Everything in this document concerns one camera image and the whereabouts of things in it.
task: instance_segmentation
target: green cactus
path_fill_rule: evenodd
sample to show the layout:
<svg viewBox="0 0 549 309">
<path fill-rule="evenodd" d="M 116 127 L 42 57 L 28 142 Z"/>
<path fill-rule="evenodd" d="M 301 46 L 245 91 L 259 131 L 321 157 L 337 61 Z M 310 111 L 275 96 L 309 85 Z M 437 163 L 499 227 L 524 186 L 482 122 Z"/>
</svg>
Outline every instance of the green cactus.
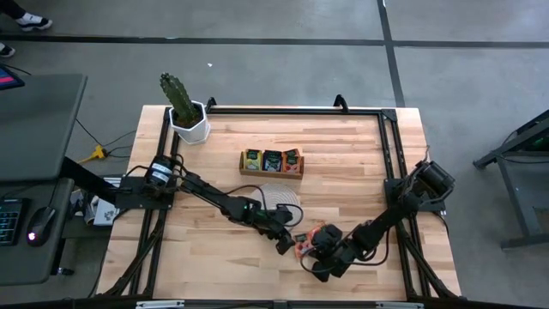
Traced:
<svg viewBox="0 0 549 309">
<path fill-rule="evenodd" d="M 188 129 L 201 120 L 201 114 L 190 102 L 185 86 L 177 77 L 162 73 L 160 86 L 177 114 L 177 118 L 174 119 L 177 125 Z"/>
</svg>

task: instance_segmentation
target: keyboard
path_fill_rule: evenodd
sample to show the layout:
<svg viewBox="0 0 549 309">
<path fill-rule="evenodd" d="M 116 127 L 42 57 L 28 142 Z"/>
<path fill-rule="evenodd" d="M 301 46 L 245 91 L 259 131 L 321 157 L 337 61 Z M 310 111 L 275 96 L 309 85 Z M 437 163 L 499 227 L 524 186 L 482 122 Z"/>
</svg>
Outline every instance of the keyboard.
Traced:
<svg viewBox="0 0 549 309">
<path fill-rule="evenodd" d="M 0 201 L 0 245 L 17 244 L 17 236 L 29 202 L 27 198 Z"/>
</svg>

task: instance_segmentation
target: concrete floor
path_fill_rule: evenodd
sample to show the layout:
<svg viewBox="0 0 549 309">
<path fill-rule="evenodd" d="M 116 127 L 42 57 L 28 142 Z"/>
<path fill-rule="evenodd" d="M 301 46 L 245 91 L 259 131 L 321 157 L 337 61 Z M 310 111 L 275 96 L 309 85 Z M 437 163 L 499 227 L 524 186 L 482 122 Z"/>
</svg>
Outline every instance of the concrete floor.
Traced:
<svg viewBox="0 0 549 309">
<path fill-rule="evenodd" d="M 194 38 L 382 39 L 375 0 L 21 0 L 55 21 L 48 34 Z M 393 39 L 549 40 L 544 0 L 386 0 Z M 0 27 L 16 31 L 0 17 Z M 79 119 L 101 140 L 136 127 L 141 106 L 165 104 L 158 76 L 181 76 L 195 100 L 220 104 L 395 106 L 384 47 L 325 45 L 135 45 L 10 42 L 7 64 L 35 75 L 89 77 Z M 396 48 L 406 106 L 420 109 L 431 156 L 457 181 L 448 199 L 455 266 L 471 300 L 549 306 L 549 245 L 503 252 L 519 235 L 499 170 L 471 162 L 545 111 L 547 49 Z M 131 137 L 120 145 L 131 143 Z M 76 127 L 74 159 L 93 141 Z M 124 160 L 92 163 L 122 173 Z M 0 288 L 0 303 L 86 297 L 106 248 L 101 239 L 71 243 L 73 277 Z"/>
</svg>

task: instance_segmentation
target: butcher block tabletop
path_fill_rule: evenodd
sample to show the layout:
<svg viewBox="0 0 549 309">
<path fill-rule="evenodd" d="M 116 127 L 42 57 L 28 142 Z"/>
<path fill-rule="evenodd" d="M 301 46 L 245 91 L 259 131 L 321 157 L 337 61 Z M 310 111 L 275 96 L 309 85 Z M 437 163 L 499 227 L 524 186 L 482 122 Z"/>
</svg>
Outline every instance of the butcher block tabletop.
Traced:
<svg viewBox="0 0 549 309">
<path fill-rule="evenodd" d="M 129 169 L 148 166 L 156 154 L 165 106 L 144 106 Z M 397 108 L 407 170 L 425 155 L 425 135 L 416 108 Z M 292 234 L 306 233 L 322 222 L 344 233 L 373 220 L 386 209 L 386 177 L 377 118 L 351 115 L 208 115 L 206 143 L 179 143 L 185 167 L 222 191 L 241 185 L 282 184 L 294 190 L 305 212 Z M 388 126 L 389 144 L 394 142 Z M 172 129 L 166 141 L 169 154 Z M 240 175 L 240 152 L 247 149 L 298 148 L 305 157 L 303 179 Z M 399 175 L 394 164 L 395 175 Z M 243 189 L 247 196 L 254 189 Z M 113 226 L 97 293 L 105 292 L 136 255 L 144 211 L 132 209 Z M 151 222 L 151 229 L 156 216 Z M 443 223 L 431 213 L 417 216 L 426 260 L 455 294 L 460 288 Z M 255 230 L 231 223 L 220 211 L 179 192 L 167 214 L 160 252 L 155 299 L 205 300 L 405 300 L 395 229 L 389 234 L 389 258 L 376 267 L 353 265 L 342 278 L 322 283 L 299 266 L 293 248 L 284 256 L 276 242 Z M 385 239 L 372 262 L 385 253 Z M 147 280 L 150 254 L 142 272 Z M 415 262 L 410 256 L 414 287 L 419 291 Z"/>
</svg>

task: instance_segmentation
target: person's foot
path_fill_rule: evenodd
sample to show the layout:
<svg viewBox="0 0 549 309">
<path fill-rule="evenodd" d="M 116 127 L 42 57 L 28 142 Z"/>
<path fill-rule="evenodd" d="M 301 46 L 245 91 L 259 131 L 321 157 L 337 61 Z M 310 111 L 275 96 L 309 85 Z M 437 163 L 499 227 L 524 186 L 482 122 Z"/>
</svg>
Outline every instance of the person's foot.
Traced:
<svg viewBox="0 0 549 309">
<path fill-rule="evenodd" d="M 28 13 L 25 13 L 22 18 L 15 21 L 19 24 L 21 30 L 25 32 L 33 30 L 46 30 L 51 27 L 51 24 L 53 23 L 53 21 L 50 21 L 47 18 Z"/>
<path fill-rule="evenodd" d="M 10 58 L 15 55 L 15 49 L 0 43 L 0 57 Z"/>
</svg>

